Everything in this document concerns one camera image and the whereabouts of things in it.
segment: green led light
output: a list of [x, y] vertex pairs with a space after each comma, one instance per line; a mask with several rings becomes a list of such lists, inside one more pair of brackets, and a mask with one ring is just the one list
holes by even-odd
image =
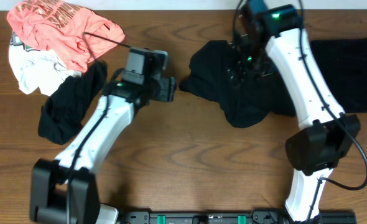
[[274, 19], [278, 19], [280, 16], [281, 16], [280, 13], [273, 13], [272, 14], [272, 18], [274, 18]]
[[157, 216], [157, 224], [165, 224], [165, 215]]
[[246, 217], [244, 215], [238, 216], [238, 224], [246, 224]]

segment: wooden table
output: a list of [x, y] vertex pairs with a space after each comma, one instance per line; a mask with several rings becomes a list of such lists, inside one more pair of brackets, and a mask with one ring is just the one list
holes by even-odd
[[[168, 51], [168, 74], [178, 81], [188, 76], [190, 57], [207, 41], [231, 38], [232, 11], [97, 13], [121, 25], [128, 44]], [[0, 223], [29, 223], [32, 167], [66, 146], [37, 135], [47, 97], [19, 91], [8, 63], [11, 28], [5, 17], [0, 12]], [[307, 11], [306, 24], [312, 39], [367, 37], [367, 11]], [[102, 57], [109, 74], [125, 65], [127, 52], [118, 47]], [[358, 116], [358, 140], [367, 152], [367, 114]], [[217, 103], [177, 91], [173, 103], [152, 102], [140, 110], [120, 135], [97, 175], [101, 201], [154, 211], [282, 207], [292, 181], [284, 142], [297, 131], [295, 118], [274, 114], [253, 127], [232, 128]], [[364, 177], [355, 148], [332, 175], [348, 185]], [[353, 209], [359, 223], [367, 223], [367, 188], [349, 192], [327, 184], [320, 207]]]

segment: pink shirt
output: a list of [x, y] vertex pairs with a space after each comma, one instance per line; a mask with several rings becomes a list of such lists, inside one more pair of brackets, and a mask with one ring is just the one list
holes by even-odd
[[[68, 69], [86, 72], [94, 59], [82, 38], [94, 33], [117, 42], [125, 35], [120, 26], [93, 11], [59, 0], [27, 0], [8, 12], [7, 20], [23, 43], [38, 49], [53, 49]], [[100, 57], [116, 44], [87, 35], [86, 39]]]

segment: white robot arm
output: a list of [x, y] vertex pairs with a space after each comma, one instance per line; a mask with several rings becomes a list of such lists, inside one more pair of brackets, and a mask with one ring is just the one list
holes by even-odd
[[113, 143], [134, 118], [134, 104], [128, 103], [125, 98], [120, 96], [102, 96], [90, 120], [85, 124], [74, 141], [60, 154], [55, 160], [59, 165], [69, 168], [72, 164], [74, 154], [91, 128], [98, 122], [106, 107], [106, 98], [109, 98], [108, 112], [101, 123], [91, 134], [80, 153], [74, 169], [80, 170], [87, 168], [91, 173], [96, 174]]
[[[299, 128], [304, 129], [311, 127], [315, 120], [326, 123], [333, 120], [333, 118], [323, 108], [323, 104], [305, 71], [302, 61], [303, 58], [301, 58], [299, 51], [299, 32], [300, 30], [298, 28], [291, 29], [281, 32], [278, 38], [271, 37], [266, 45], [266, 52], [268, 57], [274, 62], [286, 84], [295, 111], [297, 112]], [[302, 42], [305, 54], [307, 55], [305, 60], [311, 69], [311, 74], [323, 98], [327, 101], [335, 116], [340, 117], [340, 114], [344, 113], [344, 110], [337, 103], [336, 99], [334, 99], [320, 73], [310, 50], [305, 30], [303, 30]], [[320, 177], [327, 178], [332, 172], [333, 169], [326, 168], [316, 171], [310, 176], [306, 176], [302, 171], [294, 169], [291, 192], [285, 204], [293, 221], [306, 221], [309, 208], [314, 199], [314, 193], [317, 189], [318, 179]], [[319, 188], [315, 207], [310, 218], [316, 217], [319, 214], [318, 205], [324, 185], [325, 182]]]

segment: black cloth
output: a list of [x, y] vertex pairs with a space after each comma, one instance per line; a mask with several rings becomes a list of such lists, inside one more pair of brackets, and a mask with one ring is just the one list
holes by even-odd
[[327, 86], [344, 110], [367, 112], [367, 39], [315, 40], [310, 46]]
[[81, 121], [106, 76], [106, 64], [95, 62], [82, 77], [68, 77], [41, 107], [39, 136], [62, 145], [78, 134]]
[[280, 75], [250, 78], [239, 87], [232, 84], [236, 54], [225, 40], [211, 40], [190, 60], [190, 76], [180, 84], [182, 91], [218, 102], [226, 120], [236, 128], [262, 121], [270, 111], [295, 116], [295, 109]]

